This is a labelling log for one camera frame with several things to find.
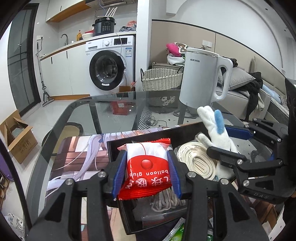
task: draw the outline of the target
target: green package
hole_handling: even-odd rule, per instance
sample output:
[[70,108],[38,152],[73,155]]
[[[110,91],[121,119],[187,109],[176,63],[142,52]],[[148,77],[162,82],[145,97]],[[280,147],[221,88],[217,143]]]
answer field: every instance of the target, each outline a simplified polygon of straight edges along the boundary
[[[181,241],[184,232],[185,219],[181,218],[173,230],[164,238],[163,241]],[[207,241],[213,241],[213,232],[207,232]]]
[[177,232],[169,239],[169,241],[181,241],[184,232],[184,224],[180,226]]

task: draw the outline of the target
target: white plush toy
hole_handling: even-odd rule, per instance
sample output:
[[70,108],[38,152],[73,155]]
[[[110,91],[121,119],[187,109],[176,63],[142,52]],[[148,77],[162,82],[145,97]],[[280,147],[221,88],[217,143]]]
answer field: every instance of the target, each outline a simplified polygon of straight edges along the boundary
[[[228,133],[224,126],[224,119],[221,111],[212,110],[210,106],[199,107],[197,109],[198,115],[201,117],[202,122],[208,130],[211,140],[209,140],[203,133],[200,133],[197,137],[199,142],[201,142],[206,148],[210,146],[215,146],[224,150],[236,152],[237,148],[233,141],[229,138]],[[218,180],[221,178],[230,179],[234,176],[233,170],[222,166],[218,161],[216,167],[216,176]]]

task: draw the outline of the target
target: pink cloth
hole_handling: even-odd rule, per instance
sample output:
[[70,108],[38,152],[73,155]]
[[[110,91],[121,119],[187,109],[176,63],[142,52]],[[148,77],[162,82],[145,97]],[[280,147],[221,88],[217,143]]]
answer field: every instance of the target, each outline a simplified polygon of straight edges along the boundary
[[176,57],[181,57],[181,54],[179,53],[179,48],[175,43],[167,44],[167,49],[170,53],[172,53]]

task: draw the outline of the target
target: black tray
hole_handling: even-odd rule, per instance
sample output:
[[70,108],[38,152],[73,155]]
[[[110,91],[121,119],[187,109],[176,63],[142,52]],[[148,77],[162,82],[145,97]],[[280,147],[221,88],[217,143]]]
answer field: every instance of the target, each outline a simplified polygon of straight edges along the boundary
[[[132,141],[146,142],[146,141],[158,140],[161,138],[170,138],[172,147],[176,148],[186,142],[192,141],[195,138],[195,135],[199,132],[202,132],[206,136],[208,136],[207,129],[205,128],[202,122],[184,125],[181,127],[167,129],[163,131],[148,133],[144,135],[108,141],[107,149],[108,149],[109,161],[110,162],[115,161],[116,158],[118,157],[118,154],[119,154],[119,150],[117,149],[118,147],[126,143],[132,143]],[[154,228],[156,226],[159,226],[171,221],[170,220],[170,221],[161,223],[159,225],[156,225],[154,227],[144,229],[142,226],[142,222],[135,221],[134,219],[134,216],[133,216],[133,209],[135,208],[134,200],[125,200],[125,201],[118,200],[117,206],[119,208],[122,223],[127,234],[134,234],[140,231]]]

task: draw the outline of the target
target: red packaging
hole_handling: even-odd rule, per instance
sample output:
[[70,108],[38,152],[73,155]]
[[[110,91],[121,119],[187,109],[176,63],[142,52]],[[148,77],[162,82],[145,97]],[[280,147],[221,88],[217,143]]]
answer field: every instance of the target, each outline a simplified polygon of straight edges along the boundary
[[170,139],[152,142],[128,143],[126,150],[127,178],[118,194],[119,200],[155,195],[172,186],[167,158]]
[[130,110],[129,102],[112,101],[111,109],[113,115],[128,115]]

